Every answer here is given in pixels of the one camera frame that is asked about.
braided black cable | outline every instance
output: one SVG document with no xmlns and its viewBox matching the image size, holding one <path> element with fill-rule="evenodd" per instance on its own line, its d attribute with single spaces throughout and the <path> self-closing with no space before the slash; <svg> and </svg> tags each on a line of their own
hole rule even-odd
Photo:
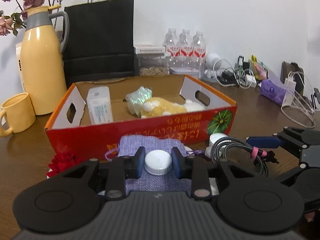
<svg viewBox="0 0 320 240">
<path fill-rule="evenodd" d="M 244 141 L 242 141 L 242 140 L 240 140 L 238 138 L 235 138 L 235 137 L 223 137 L 221 139 L 218 139 L 213 144 L 213 146 L 211 148 L 210 157 L 211 157 L 211 161 L 213 163 L 217 162 L 218 159 L 220 158 L 220 149 L 222 147 L 224 147 L 224 146 L 225 146 L 225 149 L 224 149 L 224 151 L 223 151 L 223 153 L 221 155 L 221 157 L 223 159 L 227 158 L 227 151 L 230 148 L 244 149 L 249 153 L 252 153 L 252 151 L 253 151 L 253 147 L 250 144 L 248 144 L 248 143 L 246 143 L 246 142 L 244 142 Z M 269 176 L 268 167 L 267 167 L 266 163 L 262 160 L 262 158 L 259 156 L 259 154 L 256 156 L 256 159 L 254 161 L 254 165 L 256 166 L 259 174 L 268 177 Z"/>
</svg>

snack bag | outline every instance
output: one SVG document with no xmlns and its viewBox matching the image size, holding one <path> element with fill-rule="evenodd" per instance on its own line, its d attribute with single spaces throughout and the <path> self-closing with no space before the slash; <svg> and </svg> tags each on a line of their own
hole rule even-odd
<svg viewBox="0 0 320 240">
<path fill-rule="evenodd" d="M 259 61 L 254 55 L 251 55 L 251 61 L 253 63 L 254 77 L 257 81 L 268 79 L 268 68 L 263 62 Z"/>
</svg>

gray thermos handle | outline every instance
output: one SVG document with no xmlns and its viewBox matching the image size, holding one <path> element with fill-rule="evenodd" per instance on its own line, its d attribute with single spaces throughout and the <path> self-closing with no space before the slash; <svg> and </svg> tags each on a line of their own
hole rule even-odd
<svg viewBox="0 0 320 240">
<path fill-rule="evenodd" d="M 66 12 L 60 11 L 56 13 L 49 14 L 49 18 L 56 18 L 59 16 L 63 16 L 64 18 L 64 23 L 65 23 L 65 28 L 64 28 L 64 37 L 63 40 L 60 44 L 60 52 L 63 53 L 64 49 L 66 48 L 68 38 L 69 38 L 69 30 L 70 30 L 70 23 L 69 23 L 69 16 Z"/>
</svg>

purple knitted cloth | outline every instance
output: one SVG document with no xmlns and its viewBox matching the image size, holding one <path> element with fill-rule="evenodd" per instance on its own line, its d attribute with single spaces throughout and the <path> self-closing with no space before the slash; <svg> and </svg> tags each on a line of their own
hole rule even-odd
<svg viewBox="0 0 320 240">
<path fill-rule="evenodd" d="M 145 147 L 146 154 L 153 150 L 164 150 L 171 154 L 172 147 L 178 147 L 182 156 L 187 156 L 184 145 L 174 139 L 158 139 L 151 136 L 122 136 L 118 156 L 134 156 L 140 146 Z M 144 168 L 140 179 L 125 181 L 126 193 L 130 191 L 186 191 L 190 195 L 191 179 L 177 179 L 173 170 L 162 176 L 154 176 Z"/>
</svg>

green melon illustration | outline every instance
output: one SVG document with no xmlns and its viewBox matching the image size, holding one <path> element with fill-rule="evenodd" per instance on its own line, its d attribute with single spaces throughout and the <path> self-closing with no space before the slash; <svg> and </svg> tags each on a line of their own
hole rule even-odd
<svg viewBox="0 0 320 240">
<path fill-rule="evenodd" d="M 227 130 L 228 125 L 232 120 L 232 112 L 228 109 L 222 110 L 217 113 L 208 124 L 208 135 L 213 133 L 223 133 Z"/>
</svg>

